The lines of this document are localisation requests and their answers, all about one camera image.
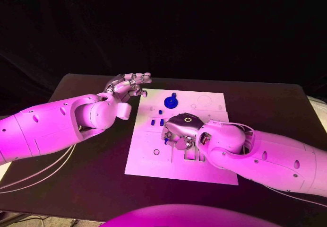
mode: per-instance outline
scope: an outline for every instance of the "table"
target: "table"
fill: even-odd
[[[68,74],[51,101],[100,93],[111,78]],[[327,150],[327,134],[299,85],[155,77],[153,83],[143,87],[225,93],[231,122]],[[241,176],[240,186],[232,186],[126,175],[139,99],[134,97],[129,101],[133,106],[130,120],[117,118],[114,126],[101,135],[77,145],[71,160],[47,181],[25,190],[0,194],[0,210],[107,221],[139,208],[185,203],[234,210],[284,226],[327,223],[327,208],[276,193]],[[15,161],[0,185],[38,172],[62,154],[64,151]],[[13,189],[38,179],[21,183]],[[327,204],[323,197],[304,195],[303,198]]]

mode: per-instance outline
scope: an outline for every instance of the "floor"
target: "floor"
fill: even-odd
[[[11,217],[15,215],[15,213],[6,213],[6,217]],[[45,219],[45,227],[71,227],[73,225],[73,219],[71,218],[57,218],[57,217],[49,217]],[[101,226],[101,222],[94,222],[94,221],[80,221],[74,227],[98,227]],[[44,227],[42,226],[42,221],[38,219],[15,223],[11,227]]]

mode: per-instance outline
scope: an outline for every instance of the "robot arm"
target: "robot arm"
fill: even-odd
[[[327,197],[327,152],[297,140],[188,113],[168,121],[162,139],[179,150],[195,144],[214,166],[266,186]]]
[[[100,94],[37,105],[0,121],[0,165],[54,153],[109,129],[116,117],[130,118],[132,96],[145,95],[150,73],[114,77]]]

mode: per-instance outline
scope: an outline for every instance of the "black curtain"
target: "black curtain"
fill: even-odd
[[[0,114],[48,101],[68,73],[294,83],[327,97],[316,3],[6,0]]]

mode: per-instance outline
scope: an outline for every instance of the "blue knob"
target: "blue knob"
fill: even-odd
[[[169,108],[169,109],[175,109],[179,105],[179,101],[176,99],[176,93],[172,94],[172,97],[168,97],[165,99],[165,106]]]

